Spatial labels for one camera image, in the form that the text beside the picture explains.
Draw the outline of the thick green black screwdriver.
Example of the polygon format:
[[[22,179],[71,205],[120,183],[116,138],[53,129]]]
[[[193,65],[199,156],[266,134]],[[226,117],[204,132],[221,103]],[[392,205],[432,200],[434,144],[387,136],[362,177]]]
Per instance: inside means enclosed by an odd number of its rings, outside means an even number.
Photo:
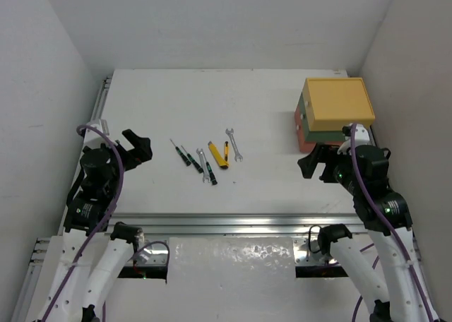
[[[215,177],[215,175],[214,175],[214,173],[213,173],[213,169],[212,169],[212,167],[210,166],[210,163],[209,163],[209,162],[206,162],[206,167],[207,167],[207,169],[208,169],[208,173],[209,173],[209,177],[210,177],[210,182],[211,182],[211,184],[212,184],[213,186],[217,185],[217,184],[218,184],[218,181],[217,181],[217,179],[216,179],[216,177]]]

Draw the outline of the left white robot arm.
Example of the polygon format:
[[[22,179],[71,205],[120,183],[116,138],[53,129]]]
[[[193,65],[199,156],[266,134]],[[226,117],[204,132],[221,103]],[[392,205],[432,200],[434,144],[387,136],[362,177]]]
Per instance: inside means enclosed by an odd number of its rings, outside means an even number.
[[[107,236],[125,172],[150,161],[150,139],[122,132],[126,150],[103,130],[81,125],[80,171],[66,199],[62,247],[49,294],[38,321],[99,321],[122,268],[143,241],[140,227],[118,222]]]

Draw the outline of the yellow utility knife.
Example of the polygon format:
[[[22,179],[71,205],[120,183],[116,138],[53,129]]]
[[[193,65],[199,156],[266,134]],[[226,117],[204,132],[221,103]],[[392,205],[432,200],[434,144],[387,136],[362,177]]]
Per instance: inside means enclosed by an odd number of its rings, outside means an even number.
[[[222,157],[222,155],[219,153],[218,149],[216,148],[212,141],[208,142],[208,149],[220,169],[229,168],[228,162]]]

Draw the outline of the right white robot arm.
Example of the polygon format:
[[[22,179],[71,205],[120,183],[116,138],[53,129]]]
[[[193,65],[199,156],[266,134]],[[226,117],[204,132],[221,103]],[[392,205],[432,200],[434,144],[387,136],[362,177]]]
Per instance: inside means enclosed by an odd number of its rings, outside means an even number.
[[[388,184],[390,156],[389,149],[372,145],[341,153],[337,146],[318,144],[298,160],[305,179],[312,178],[317,165],[323,163],[319,179],[338,183],[352,195],[383,275],[367,262],[344,224],[319,230],[319,251],[342,266],[359,291],[370,321],[439,321],[420,275],[408,205]]]

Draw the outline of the yellow top drawer box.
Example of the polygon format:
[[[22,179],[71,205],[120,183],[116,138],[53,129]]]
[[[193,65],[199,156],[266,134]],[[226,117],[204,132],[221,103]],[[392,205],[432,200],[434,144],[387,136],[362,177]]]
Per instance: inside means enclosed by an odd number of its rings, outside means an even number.
[[[351,123],[368,128],[375,121],[362,78],[307,78],[302,95],[310,131],[339,131]]]

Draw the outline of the thin green black screwdriver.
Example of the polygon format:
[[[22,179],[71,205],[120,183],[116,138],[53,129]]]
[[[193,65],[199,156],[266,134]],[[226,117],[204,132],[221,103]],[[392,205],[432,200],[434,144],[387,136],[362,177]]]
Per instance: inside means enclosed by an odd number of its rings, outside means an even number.
[[[179,146],[177,146],[174,141],[172,139],[170,139],[172,145],[174,146],[177,154],[180,156],[180,158],[184,161],[184,164],[186,166],[190,166],[191,165],[191,161],[190,159],[181,151],[181,149],[179,148]]]

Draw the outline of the red bottom drawer box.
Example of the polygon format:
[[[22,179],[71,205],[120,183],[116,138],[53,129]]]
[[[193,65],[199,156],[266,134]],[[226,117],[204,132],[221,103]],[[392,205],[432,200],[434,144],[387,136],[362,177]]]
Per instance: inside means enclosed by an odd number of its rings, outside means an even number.
[[[311,131],[307,120],[302,117],[299,107],[296,108],[294,117],[301,153],[310,153],[317,143],[341,145],[345,141],[341,131]]]

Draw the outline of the medium green black screwdriver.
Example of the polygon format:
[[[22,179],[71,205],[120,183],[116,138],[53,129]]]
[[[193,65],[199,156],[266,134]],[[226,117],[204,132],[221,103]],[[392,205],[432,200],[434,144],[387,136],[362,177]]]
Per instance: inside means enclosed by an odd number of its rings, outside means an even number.
[[[203,173],[203,168],[202,166],[199,165],[199,163],[194,159],[194,157],[185,149],[184,146],[181,146],[182,150],[185,152],[186,156],[188,157],[189,161],[191,162],[191,164],[195,167],[195,169],[197,170],[198,173],[202,174]]]

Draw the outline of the green drawer box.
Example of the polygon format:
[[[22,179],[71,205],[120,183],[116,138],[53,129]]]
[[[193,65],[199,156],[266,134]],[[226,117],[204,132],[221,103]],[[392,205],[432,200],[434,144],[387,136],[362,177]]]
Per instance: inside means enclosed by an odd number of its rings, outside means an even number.
[[[305,142],[341,144],[345,141],[342,131],[312,131],[309,128],[303,94],[300,95],[295,110],[295,123],[297,130],[303,135]]]

